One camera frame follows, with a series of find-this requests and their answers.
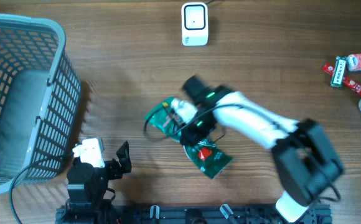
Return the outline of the red stick sachet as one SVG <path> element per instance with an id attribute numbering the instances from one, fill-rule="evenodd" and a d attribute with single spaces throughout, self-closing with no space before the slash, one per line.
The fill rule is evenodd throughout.
<path id="1" fill-rule="evenodd" d="M 322 71 L 328 73 L 330 76 L 334 75 L 334 67 L 329 63 L 322 66 Z M 361 96 L 361 84 L 351 79 L 346 74 L 344 74 L 343 77 L 343 86 L 346 86 Z"/>

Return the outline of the small green white box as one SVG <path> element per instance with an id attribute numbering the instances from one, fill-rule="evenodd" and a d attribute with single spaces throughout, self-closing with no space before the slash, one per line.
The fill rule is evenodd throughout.
<path id="1" fill-rule="evenodd" d="M 330 86 L 334 88 L 340 88 L 343 84 L 345 68 L 347 66 L 346 57 L 336 57 L 336 63 L 330 82 Z"/>

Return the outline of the red white small carton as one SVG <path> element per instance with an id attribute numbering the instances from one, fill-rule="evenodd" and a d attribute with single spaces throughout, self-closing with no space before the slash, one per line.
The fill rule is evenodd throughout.
<path id="1" fill-rule="evenodd" d="M 361 54 L 348 55 L 347 66 L 350 72 L 361 72 Z"/>

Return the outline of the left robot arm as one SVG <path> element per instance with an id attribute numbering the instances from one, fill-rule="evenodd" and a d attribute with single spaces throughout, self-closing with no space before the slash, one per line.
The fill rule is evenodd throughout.
<path id="1" fill-rule="evenodd" d="M 122 223 L 121 215 L 112 201 L 105 199 L 111 180 L 121 179 L 132 169 L 129 143 L 124 142 L 116 151 L 117 159 L 104 161 L 100 138 L 90 138 L 72 149 L 74 160 L 67 172 L 69 199 L 56 210 L 55 223 Z"/>

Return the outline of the green 3M gloves package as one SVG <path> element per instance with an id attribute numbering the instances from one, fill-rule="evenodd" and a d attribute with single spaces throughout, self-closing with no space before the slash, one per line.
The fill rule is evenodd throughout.
<path id="1" fill-rule="evenodd" d="M 147 125 L 150 124 L 173 141 L 180 143 L 180 128 L 187 123 L 184 123 L 171 108 L 171 101 L 174 98 L 173 96 L 166 98 L 144 117 L 144 132 L 147 131 Z M 210 179 L 214 179 L 233 160 L 210 139 L 203 139 L 195 146 L 183 145 L 182 147 L 188 159 Z"/>

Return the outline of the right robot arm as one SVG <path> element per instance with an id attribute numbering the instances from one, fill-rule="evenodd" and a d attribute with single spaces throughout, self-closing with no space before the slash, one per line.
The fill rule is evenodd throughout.
<path id="1" fill-rule="evenodd" d="M 194 146 L 221 124 L 269 150 L 284 189 L 275 204 L 283 220 L 299 221 L 325 199 L 323 191 L 335 189 L 334 182 L 344 173 L 344 165 L 318 122 L 285 118 L 225 85 L 211 88 L 197 75 L 182 89 L 192 104 L 180 128 L 180 143 Z"/>

